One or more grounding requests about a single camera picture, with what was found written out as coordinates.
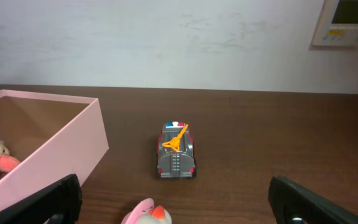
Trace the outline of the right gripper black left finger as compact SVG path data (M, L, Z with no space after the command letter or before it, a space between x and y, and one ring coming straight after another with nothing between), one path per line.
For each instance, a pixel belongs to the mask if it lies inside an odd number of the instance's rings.
M82 202L78 177L70 174L0 211L0 224L75 224Z

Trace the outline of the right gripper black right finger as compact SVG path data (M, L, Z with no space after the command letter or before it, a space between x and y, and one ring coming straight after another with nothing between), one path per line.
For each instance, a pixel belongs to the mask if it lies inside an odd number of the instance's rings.
M272 177L268 202L278 224L358 224L358 216L285 177Z

